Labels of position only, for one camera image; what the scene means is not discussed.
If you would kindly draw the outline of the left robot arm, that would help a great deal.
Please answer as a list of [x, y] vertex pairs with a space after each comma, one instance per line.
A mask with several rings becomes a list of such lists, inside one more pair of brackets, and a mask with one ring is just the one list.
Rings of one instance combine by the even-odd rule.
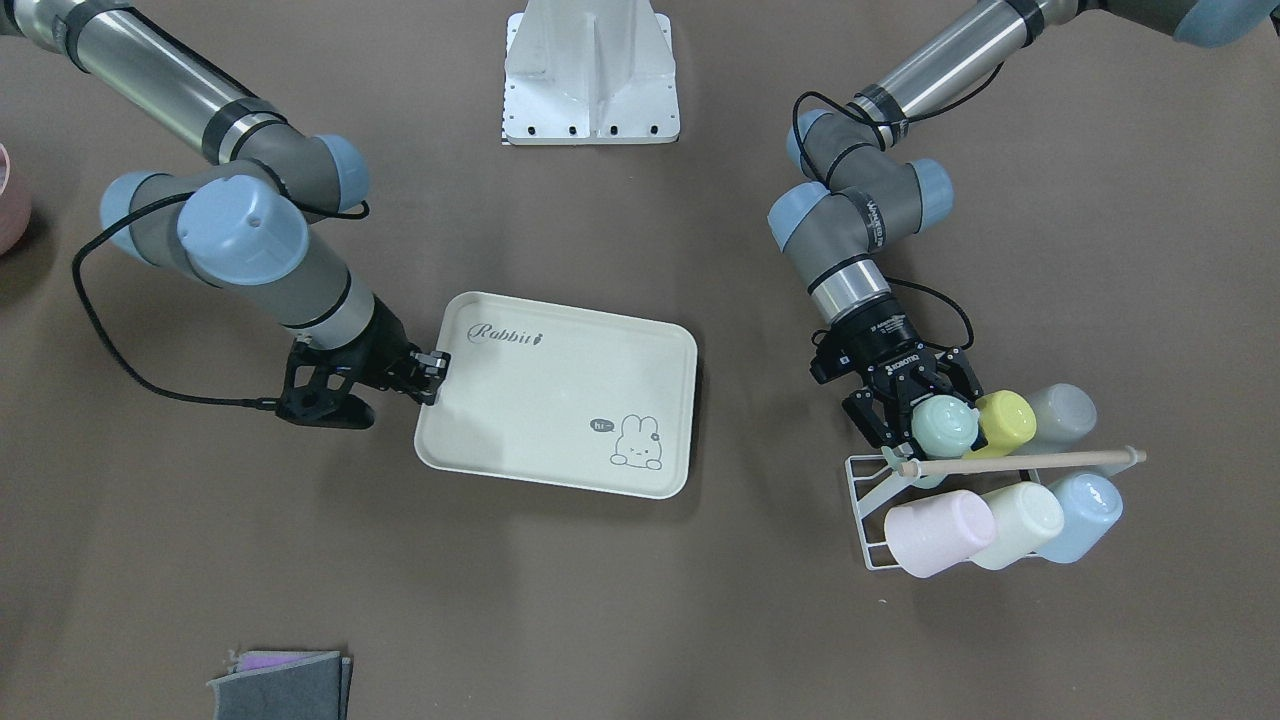
[[890, 150], [915, 123], [975, 97], [1047, 28], [1092, 10], [1198, 47], [1277, 19], [1275, 1], [978, 1], [851, 101], [794, 113], [787, 150], [806, 179], [774, 202], [768, 223], [823, 318], [812, 377], [861, 379], [842, 406], [870, 447], [936, 460], [998, 442], [995, 402], [965, 347], [923, 340], [876, 265], [877, 252], [942, 222], [955, 201], [941, 164], [895, 161]]

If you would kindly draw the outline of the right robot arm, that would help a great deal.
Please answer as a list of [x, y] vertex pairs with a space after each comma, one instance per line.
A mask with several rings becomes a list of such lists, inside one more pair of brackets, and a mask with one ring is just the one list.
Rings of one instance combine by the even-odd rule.
[[435, 404], [449, 355], [412, 343], [397, 315], [312, 229], [325, 218], [369, 214], [369, 168], [352, 142], [301, 133], [128, 1], [5, 1], [3, 32], [100, 78], [209, 161], [196, 176], [134, 172], [105, 190], [102, 231], [73, 258], [72, 277], [111, 356], [119, 350], [82, 278], [84, 260], [105, 243], [237, 293], [292, 334], [276, 397], [187, 395], [187, 402], [356, 430], [375, 420], [356, 386]]

